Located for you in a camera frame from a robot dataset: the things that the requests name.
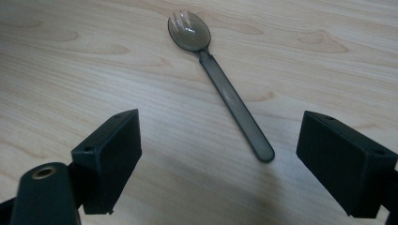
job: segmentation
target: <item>light wood surface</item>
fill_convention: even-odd
[[[173,11],[209,26],[210,52],[276,151],[256,160]],[[348,217],[297,158],[304,111],[398,152],[398,3],[1,1],[0,201],[110,116],[140,113],[143,156],[109,216],[83,224],[384,224]]]

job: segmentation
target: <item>tabletop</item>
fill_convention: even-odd
[[[197,14],[210,52],[273,146],[256,159],[197,57],[171,40]],[[348,217],[298,159],[303,113],[398,152],[398,4],[0,2],[0,202],[110,116],[138,109],[143,155],[112,215],[83,224],[384,224]]]

